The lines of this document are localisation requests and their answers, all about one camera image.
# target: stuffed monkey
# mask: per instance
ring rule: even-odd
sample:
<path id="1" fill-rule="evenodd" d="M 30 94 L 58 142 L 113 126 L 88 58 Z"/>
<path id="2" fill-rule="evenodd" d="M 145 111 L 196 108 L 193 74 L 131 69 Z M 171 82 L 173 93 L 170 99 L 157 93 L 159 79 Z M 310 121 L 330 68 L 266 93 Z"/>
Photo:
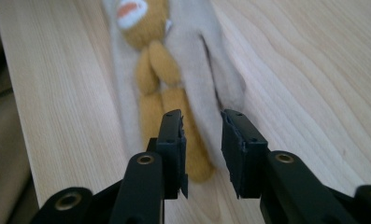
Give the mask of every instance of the stuffed monkey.
<path id="1" fill-rule="evenodd" d="M 220 147 L 217 148 L 217 144 L 221 145 L 219 104 L 233 109 L 241 108 L 242 79 L 222 50 L 221 30 L 209 2 L 172 0 L 170 3 L 168 0 L 105 0 L 113 56 L 114 60 L 119 60 L 119 66 L 115 62 L 115 70 L 117 88 L 122 98 L 120 113 L 127 111 L 120 115 L 121 122 L 128 124 L 124 125 L 125 132 L 130 128 L 127 136 L 137 133 L 131 129 L 135 122 L 129 125 L 132 121 L 128 120 L 131 117 L 128 113 L 134 115 L 138 111 L 139 133 L 142 133 L 145 148 L 149 139 L 158 135 L 162 115 L 173 109 L 181 109 L 188 140 L 186 170 L 192 181 L 202 182 L 214 172 L 207 146 L 214 147 L 210 150 L 214 163 L 224 165 Z M 198 34 L 201 30 L 193 30 L 195 27 L 192 26 L 197 26 L 198 22 L 206 23 L 205 29 L 211 29 L 213 35 L 203 36 Z M 176 38 L 168 42 L 168 35 Z M 208 44 L 216 45 L 216 48 L 206 52 Z M 130 96 L 130 99 L 125 99 L 123 95 Z"/>

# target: light wood surface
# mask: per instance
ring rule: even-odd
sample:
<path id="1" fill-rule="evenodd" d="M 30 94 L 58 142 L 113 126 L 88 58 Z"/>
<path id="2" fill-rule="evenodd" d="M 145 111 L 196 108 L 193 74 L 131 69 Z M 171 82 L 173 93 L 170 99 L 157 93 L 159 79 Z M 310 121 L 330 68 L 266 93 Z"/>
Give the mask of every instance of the light wood surface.
<path id="1" fill-rule="evenodd" d="M 371 184 L 371 0 L 212 0 L 245 111 L 273 150 L 352 195 Z M 39 204 L 122 178 L 107 22 L 99 0 L 0 0 L 0 30 Z M 263 223 L 228 173 L 166 203 L 167 223 Z"/>

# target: wood grain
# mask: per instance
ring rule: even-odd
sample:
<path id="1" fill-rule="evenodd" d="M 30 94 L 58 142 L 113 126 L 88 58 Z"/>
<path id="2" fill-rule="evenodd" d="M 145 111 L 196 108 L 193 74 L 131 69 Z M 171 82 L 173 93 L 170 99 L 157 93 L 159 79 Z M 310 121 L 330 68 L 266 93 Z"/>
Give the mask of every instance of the wood grain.
<path id="1" fill-rule="evenodd" d="M 269 147 L 350 195 L 371 184 L 371 0 L 211 2 L 247 83 L 244 113 Z M 39 204 L 121 179 L 128 158 L 100 1 L 0 0 L 0 29 Z M 167 202 L 167 223 L 263 223 L 226 171 L 190 195 Z"/>

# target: monkey plush face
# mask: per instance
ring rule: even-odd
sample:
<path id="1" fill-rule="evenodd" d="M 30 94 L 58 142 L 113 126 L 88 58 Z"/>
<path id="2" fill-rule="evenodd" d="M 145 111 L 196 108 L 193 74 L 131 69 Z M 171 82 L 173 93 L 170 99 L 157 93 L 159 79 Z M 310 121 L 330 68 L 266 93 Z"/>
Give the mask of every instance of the monkey plush face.
<path id="1" fill-rule="evenodd" d="M 116 19 L 126 41 L 136 49 L 143 49 L 152 40 L 164 38 L 167 0 L 120 0 Z"/>

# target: stuffed animal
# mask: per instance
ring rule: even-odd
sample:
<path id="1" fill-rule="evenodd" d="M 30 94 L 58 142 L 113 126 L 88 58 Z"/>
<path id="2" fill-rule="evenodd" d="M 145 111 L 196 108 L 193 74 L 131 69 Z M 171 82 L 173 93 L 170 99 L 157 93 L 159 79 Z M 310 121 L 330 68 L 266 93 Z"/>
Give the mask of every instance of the stuffed animal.
<path id="1" fill-rule="evenodd" d="M 146 148 L 149 139 L 159 133 L 162 115 L 181 109 L 187 137 L 186 171 L 194 182 L 209 179 L 214 166 L 208 147 L 214 163 L 224 165 L 220 147 L 216 147 L 221 143 L 219 104 L 241 109 L 243 103 L 242 79 L 223 50 L 221 30 L 211 5 L 206 0 L 105 0 L 105 6 L 115 64 L 120 60 L 122 66 L 115 70 L 121 122 L 124 131 L 129 131 L 126 136 L 133 138 L 133 133 L 141 133 Z M 203 36 L 203 31 L 197 30 L 201 28 L 198 23 L 206 20 L 205 29 L 210 29 L 213 36 Z M 131 92 L 124 92 L 129 86 Z M 128 113 L 139 115 L 139 131 L 132 130 L 136 122 L 129 125 L 132 121 L 128 119 L 135 118 Z"/>

